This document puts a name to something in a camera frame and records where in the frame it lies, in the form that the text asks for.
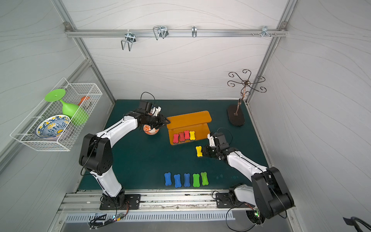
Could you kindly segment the yellow eraser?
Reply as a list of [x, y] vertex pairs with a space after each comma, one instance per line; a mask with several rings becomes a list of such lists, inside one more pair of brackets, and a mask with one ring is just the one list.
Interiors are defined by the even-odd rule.
[[202, 150], [203, 150], [202, 146], [197, 146], [196, 147], [197, 157], [202, 157], [203, 156]]
[[196, 140], [195, 131], [190, 131], [190, 132], [189, 132], [189, 139], [190, 139], [191, 141]]

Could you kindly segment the red eraser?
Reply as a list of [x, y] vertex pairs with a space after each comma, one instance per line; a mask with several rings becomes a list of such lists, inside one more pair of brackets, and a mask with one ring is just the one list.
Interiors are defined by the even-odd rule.
[[185, 133], [183, 131], [179, 133], [179, 142], [185, 142]]
[[173, 144], [179, 143], [179, 134], [175, 133], [173, 134]]
[[184, 138], [185, 138], [185, 140], [190, 140], [190, 131], [189, 130], [184, 131]]

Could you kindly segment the green eraser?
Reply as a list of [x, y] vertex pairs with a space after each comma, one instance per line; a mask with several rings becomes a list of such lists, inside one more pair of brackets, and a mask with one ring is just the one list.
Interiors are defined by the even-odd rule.
[[206, 172], [201, 172], [201, 178], [202, 178], [202, 185], [207, 186], [209, 185], [208, 176]]
[[199, 174], [193, 174], [193, 187], [194, 188], [199, 188], [201, 186], [200, 184], [200, 175]]

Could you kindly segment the orange two-tier shelf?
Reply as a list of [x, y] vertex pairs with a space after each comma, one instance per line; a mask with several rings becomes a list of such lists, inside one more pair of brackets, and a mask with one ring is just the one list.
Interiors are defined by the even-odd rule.
[[[212, 118], [208, 111], [200, 111], [171, 116], [168, 117], [168, 120], [170, 121], [170, 124], [167, 125], [169, 141], [170, 144], [174, 146], [207, 139], [207, 135], [210, 133], [208, 124], [212, 121]], [[174, 134], [180, 134], [184, 131], [194, 131], [195, 140], [185, 140], [184, 142], [174, 143]]]

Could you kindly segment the blue eraser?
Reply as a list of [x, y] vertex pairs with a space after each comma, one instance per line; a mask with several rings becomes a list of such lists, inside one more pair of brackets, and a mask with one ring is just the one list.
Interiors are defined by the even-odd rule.
[[172, 185], [172, 175], [170, 172], [167, 172], [164, 174], [165, 178], [165, 186], [171, 186]]
[[190, 174], [189, 173], [184, 174], [184, 187], [186, 188], [190, 187]]
[[181, 188], [182, 187], [181, 175], [180, 174], [175, 174], [174, 175], [174, 186], [175, 186], [175, 188]]

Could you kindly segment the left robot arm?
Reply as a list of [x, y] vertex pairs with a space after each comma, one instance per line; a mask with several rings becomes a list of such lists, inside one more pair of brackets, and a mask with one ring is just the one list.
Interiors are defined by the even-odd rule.
[[139, 125], [160, 129], [170, 124], [162, 114], [150, 115], [130, 111], [124, 117], [97, 134], [87, 134], [83, 139], [79, 164], [98, 182], [103, 191], [103, 201], [121, 208], [126, 203], [125, 190], [118, 182], [113, 170], [112, 147]]

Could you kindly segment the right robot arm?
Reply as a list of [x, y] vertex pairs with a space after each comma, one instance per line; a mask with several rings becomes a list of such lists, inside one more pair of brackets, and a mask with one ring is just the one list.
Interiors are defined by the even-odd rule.
[[235, 148], [222, 150], [204, 146], [201, 153], [204, 157], [225, 162], [250, 180], [252, 187], [237, 186], [233, 190], [234, 195], [239, 202], [254, 205], [266, 219], [279, 215], [295, 205], [287, 184], [277, 168], [259, 165]]

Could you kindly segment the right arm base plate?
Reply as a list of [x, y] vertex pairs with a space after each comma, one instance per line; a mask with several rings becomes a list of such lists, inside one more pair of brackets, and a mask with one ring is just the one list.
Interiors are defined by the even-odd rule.
[[230, 209], [230, 208], [254, 208], [253, 204], [243, 203], [238, 201], [231, 193], [221, 193], [214, 191], [212, 198], [216, 202], [217, 208]]

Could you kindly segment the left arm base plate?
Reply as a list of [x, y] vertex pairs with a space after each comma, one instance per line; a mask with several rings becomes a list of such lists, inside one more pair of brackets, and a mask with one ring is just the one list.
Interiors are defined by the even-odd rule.
[[103, 194], [99, 210], [138, 210], [140, 201], [140, 194], [120, 194], [117, 197]]

